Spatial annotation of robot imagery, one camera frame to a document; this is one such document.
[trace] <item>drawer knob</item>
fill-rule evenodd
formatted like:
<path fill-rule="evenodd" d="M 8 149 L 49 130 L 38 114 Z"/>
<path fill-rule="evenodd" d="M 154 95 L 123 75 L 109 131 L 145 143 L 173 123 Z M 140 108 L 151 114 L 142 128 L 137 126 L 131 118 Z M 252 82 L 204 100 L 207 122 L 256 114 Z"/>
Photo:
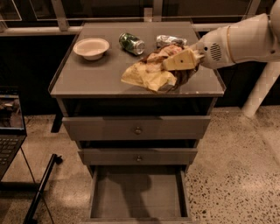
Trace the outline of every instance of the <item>drawer knob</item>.
<path fill-rule="evenodd" d="M 137 161 L 137 162 L 141 162 L 142 160 L 143 160 L 143 158 L 142 158 L 142 157 L 137 156 L 137 158 L 136 158 L 136 161 Z"/>
<path fill-rule="evenodd" d="M 140 127 L 136 127 L 134 133 L 140 135 L 142 133 L 142 129 Z"/>

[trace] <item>laptop keyboard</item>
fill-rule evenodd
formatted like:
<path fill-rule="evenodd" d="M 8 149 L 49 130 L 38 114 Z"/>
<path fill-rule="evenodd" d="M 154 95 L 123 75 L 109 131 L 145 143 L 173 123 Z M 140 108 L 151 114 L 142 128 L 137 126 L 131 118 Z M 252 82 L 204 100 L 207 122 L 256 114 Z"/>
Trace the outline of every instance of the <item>laptop keyboard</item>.
<path fill-rule="evenodd" d="M 0 165 L 6 165 L 18 144 L 18 138 L 0 138 Z"/>

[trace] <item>concrete floor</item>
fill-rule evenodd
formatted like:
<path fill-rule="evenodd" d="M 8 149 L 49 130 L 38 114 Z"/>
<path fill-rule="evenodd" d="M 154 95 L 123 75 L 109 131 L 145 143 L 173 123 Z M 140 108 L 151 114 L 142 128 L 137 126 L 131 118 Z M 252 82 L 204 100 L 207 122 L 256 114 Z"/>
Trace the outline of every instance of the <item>concrete floor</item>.
<path fill-rule="evenodd" d="M 44 193 L 53 223 L 89 216 L 91 176 L 62 127 L 50 133 L 53 116 L 26 117 L 23 149 L 36 180 L 53 153 L 61 155 Z M 185 176 L 192 219 L 203 224 L 280 223 L 280 106 L 260 107 L 255 117 L 239 108 L 215 108 L 199 153 Z M 19 152 L 3 181 L 32 181 Z M 23 223 L 31 193 L 0 193 L 0 223 Z M 41 202 L 38 223 L 52 223 Z"/>

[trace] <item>green can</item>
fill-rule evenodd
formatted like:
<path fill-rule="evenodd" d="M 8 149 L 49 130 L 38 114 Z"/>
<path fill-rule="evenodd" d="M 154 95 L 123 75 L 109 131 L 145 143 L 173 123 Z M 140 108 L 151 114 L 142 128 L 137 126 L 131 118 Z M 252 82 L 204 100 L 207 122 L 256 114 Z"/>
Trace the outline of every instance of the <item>green can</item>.
<path fill-rule="evenodd" d="M 123 33 L 119 38 L 121 47 L 129 53 L 140 55 L 144 52 L 145 43 L 130 33 Z"/>

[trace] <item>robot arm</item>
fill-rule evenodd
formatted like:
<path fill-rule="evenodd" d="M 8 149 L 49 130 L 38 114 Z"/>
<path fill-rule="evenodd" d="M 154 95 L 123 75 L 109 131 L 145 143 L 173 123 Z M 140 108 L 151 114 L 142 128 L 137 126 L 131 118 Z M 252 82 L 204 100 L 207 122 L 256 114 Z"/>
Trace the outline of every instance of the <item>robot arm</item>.
<path fill-rule="evenodd" d="M 189 49 L 164 61 L 166 70 L 201 64 L 212 69 L 245 61 L 280 61 L 280 0 L 271 13 L 210 31 Z"/>

